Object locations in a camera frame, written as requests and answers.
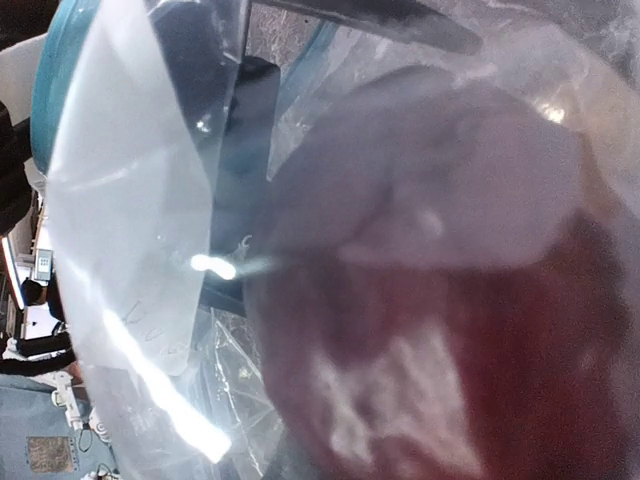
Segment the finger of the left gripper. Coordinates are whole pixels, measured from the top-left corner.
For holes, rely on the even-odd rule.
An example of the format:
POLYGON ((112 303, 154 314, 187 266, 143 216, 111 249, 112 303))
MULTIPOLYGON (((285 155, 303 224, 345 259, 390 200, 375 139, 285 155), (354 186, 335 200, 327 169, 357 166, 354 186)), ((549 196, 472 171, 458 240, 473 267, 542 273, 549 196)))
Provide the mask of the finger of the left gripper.
POLYGON ((476 33, 419 1, 269 0, 266 4, 402 43, 421 43, 451 53, 480 50, 476 33))

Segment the clear zip top bag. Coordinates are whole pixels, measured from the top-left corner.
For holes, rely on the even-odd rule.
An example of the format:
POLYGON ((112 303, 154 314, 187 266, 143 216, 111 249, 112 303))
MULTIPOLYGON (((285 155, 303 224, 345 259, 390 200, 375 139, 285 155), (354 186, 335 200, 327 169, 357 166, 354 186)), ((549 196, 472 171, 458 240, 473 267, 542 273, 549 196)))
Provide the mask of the clear zip top bag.
POLYGON ((481 79, 581 134, 639 221, 635 1, 419 1, 476 53, 322 20, 286 74, 248 56, 246 1, 67 1, 33 148, 71 338, 131 479, 328 479, 262 376, 247 279, 276 173, 338 100, 397 70, 481 79))

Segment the dark purple fake food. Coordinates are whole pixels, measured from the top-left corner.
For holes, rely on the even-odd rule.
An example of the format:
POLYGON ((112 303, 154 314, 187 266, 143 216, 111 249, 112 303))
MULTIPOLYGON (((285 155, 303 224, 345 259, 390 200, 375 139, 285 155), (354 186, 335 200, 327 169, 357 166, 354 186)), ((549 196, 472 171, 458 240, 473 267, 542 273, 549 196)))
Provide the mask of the dark purple fake food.
POLYGON ((503 89, 412 66, 338 100, 249 256, 266 390, 326 478, 638 477, 638 218, 503 89))

